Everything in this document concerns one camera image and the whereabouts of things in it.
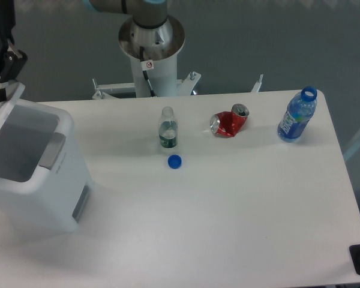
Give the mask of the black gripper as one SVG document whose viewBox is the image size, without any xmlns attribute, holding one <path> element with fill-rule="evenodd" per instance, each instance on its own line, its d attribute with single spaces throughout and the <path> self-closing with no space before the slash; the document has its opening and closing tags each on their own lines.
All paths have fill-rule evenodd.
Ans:
<svg viewBox="0 0 360 288">
<path fill-rule="evenodd" d="M 15 80 L 28 60 L 25 52 L 17 50 L 12 30 L 16 25 L 14 0 L 0 0 L 0 84 Z M 0 88 L 0 102 L 6 101 L 4 88 Z"/>
</svg>

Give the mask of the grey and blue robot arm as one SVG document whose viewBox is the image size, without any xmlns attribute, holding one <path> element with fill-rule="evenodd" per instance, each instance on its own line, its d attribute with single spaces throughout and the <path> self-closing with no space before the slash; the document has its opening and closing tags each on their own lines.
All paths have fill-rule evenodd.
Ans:
<svg viewBox="0 0 360 288">
<path fill-rule="evenodd" d="M 97 12 L 129 14 L 137 26 L 148 30 L 163 26 L 168 18 L 166 1 L 84 1 L 84 4 Z M 0 103 L 10 99 L 3 84 L 15 80 L 28 60 L 14 46 L 15 25 L 14 1 L 0 1 Z"/>
</svg>

